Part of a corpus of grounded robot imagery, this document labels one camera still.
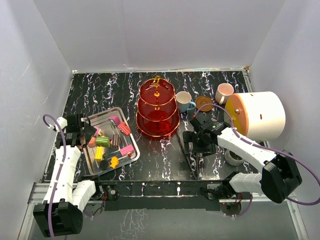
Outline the pink cupcake with topping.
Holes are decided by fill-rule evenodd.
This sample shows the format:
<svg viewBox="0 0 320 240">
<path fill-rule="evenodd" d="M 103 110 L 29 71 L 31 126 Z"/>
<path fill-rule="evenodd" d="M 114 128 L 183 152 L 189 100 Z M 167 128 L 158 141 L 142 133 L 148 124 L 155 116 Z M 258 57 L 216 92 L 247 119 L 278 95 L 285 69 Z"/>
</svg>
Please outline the pink cupcake with topping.
<svg viewBox="0 0 320 240">
<path fill-rule="evenodd" d="M 94 133 L 94 137 L 100 136 L 101 135 L 101 129 L 99 127 L 94 127 L 95 128 L 95 133 Z"/>
</svg>

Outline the pink round cake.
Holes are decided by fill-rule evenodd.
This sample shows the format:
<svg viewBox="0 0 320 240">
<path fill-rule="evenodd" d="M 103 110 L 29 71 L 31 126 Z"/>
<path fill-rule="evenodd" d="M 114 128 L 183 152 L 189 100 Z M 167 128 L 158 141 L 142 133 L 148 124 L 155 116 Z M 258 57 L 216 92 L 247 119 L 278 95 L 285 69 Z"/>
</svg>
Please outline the pink round cake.
<svg viewBox="0 0 320 240">
<path fill-rule="evenodd" d="M 95 136 L 93 136 L 93 137 L 90 139 L 90 141 L 88 142 L 87 146 L 88 146 L 89 148 L 94 148 L 94 147 L 96 146 L 96 137 L 95 137 Z"/>
</svg>

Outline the stainless steel tray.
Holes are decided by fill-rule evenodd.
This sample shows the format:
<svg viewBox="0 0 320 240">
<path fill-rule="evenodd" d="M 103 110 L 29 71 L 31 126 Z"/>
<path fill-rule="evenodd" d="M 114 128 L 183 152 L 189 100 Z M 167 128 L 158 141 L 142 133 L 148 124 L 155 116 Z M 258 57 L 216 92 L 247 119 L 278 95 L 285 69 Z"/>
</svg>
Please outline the stainless steel tray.
<svg viewBox="0 0 320 240">
<path fill-rule="evenodd" d="M 96 133 L 84 149 L 90 175 L 103 175 L 138 160 L 140 151 L 121 108 L 88 117 Z"/>
</svg>

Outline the red three-tier dessert stand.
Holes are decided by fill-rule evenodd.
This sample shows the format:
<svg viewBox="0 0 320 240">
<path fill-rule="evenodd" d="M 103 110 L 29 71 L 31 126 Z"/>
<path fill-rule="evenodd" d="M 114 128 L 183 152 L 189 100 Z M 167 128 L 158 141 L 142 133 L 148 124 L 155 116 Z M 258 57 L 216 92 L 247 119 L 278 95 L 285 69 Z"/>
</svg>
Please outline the red three-tier dessert stand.
<svg viewBox="0 0 320 240">
<path fill-rule="evenodd" d="M 180 114 L 170 82 L 157 75 L 140 86 L 136 125 L 151 138 L 166 137 L 177 130 Z"/>
</svg>

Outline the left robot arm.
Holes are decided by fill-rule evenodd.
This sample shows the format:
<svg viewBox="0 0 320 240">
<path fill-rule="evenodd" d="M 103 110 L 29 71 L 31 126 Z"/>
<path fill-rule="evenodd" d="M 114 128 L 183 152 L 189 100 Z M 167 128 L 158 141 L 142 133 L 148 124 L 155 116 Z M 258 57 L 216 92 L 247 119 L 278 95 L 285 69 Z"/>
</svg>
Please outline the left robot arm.
<svg viewBox="0 0 320 240">
<path fill-rule="evenodd" d="M 88 117 L 76 113 L 50 118 L 54 124 L 47 127 L 57 133 L 54 147 L 55 162 L 49 187 L 42 203 L 33 209 L 33 216 L 43 236 L 55 239 L 57 236 L 79 234 L 83 227 L 83 211 L 91 199 L 103 195 L 102 185 L 87 179 L 74 185 L 76 166 L 82 150 L 96 133 Z"/>
</svg>

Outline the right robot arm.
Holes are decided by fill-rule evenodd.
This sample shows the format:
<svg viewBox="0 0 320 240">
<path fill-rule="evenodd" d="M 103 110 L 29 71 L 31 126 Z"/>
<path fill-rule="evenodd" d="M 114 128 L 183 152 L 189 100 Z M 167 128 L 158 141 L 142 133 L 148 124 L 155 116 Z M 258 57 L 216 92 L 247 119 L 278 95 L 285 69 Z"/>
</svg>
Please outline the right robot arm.
<svg viewBox="0 0 320 240">
<path fill-rule="evenodd" d="M 213 189 L 202 189 L 217 199 L 233 199 L 240 193 L 263 194 L 271 201 L 282 203 L 302 183 L 292 155 L 264 149 L 224 122 L 212 121 L 203 113 L 190 120 L 192 131 L 182 133 L 184 153 L 210 156 L 219 146 L 251 164 L 257 173 L 232 172 Z"/>
</svg>

